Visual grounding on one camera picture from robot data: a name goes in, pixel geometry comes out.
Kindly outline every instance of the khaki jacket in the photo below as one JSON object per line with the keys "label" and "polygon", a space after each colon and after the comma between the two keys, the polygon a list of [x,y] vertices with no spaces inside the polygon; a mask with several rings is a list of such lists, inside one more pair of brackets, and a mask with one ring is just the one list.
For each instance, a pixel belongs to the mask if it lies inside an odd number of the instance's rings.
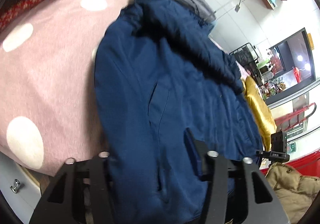
{"label": "khaki jacket", "polygon": [[303,176],[289,165],[274,163],[266,179],[279,198],[291,224],[306,213],[320,190],[320,178]]}

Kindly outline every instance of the metal screw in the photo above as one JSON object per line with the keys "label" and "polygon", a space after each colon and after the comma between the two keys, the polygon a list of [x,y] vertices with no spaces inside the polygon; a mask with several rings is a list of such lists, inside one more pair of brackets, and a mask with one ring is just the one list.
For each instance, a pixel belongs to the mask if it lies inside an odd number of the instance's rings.
{"label": "metal screw", "polygon": [[66,161],[65,161],[65,164],[66,165],[72,165],[76,160],[74,158],[68,158]]}
{"label": "metal screw", "polygon": [[244,157],[242,161],[244,161],[248,165],[253,163],[253,160],[250,157]]}
{"label": "metal screw", "polygon": [[15,194],[17,194],[19,187],[20,187],[20,182],[19,182],[19,180],[15,179],[15,180],[14,180],[14,183],[13,183],[13,186],[10,186],[10,189],[11,189]]}
{"label": "metal screw", "polygon": [[219,153],[217,151],[209,151],[207,152],[207,155],[210,157],[217,157]]}
{"label": "metal screw", "polygon": [[99,157],[101,157],[101,158],[105,158],[105,157],[108,157],[108,156],[109,156],[109,152],[107,152],[107,151],[103,151],[103,152],[99,153]]}

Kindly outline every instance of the pink blanket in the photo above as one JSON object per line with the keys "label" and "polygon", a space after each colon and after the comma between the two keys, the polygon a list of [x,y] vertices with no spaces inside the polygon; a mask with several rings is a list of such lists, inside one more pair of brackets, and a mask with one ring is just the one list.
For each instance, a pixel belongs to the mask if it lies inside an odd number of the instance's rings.
{"label": "pink blanket", "polygon": [[0,151],[54,175],[105,149],[93,66],[128,0],[45,0],[0,34]]}

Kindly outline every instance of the blue jacket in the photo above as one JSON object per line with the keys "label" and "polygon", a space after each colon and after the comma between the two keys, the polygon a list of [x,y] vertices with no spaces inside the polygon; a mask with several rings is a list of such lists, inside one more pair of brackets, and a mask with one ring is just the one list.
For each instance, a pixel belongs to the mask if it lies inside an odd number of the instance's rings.
{"label": "blue jacket", "polygon": [[211,28],[173,0],[135,0],[99,45],[95,91],[117,223],[200,215],[207,183],[193,172],[186,127],[229,159],[262,149],[236,61],[209,40]]}

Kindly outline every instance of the tiled wall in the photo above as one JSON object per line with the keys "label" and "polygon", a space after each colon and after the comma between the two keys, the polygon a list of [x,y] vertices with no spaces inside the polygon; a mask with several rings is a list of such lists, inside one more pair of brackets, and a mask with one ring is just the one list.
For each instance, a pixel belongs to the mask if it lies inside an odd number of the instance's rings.
{"label": "tiled wall", "polygon": [[[217,10],[230,0],[206,1]],[[263,53],[305,27],[314,41],[316,75],[320,77],[320,10],[315,1],[276,0],[276,3],[278,7],[273,11],[267,9],[261,0],[243,0],[238,13],[232,9],[236,2],[228,5],[217,12],[218,23],[211,36],[229,52],[250,42]]]}

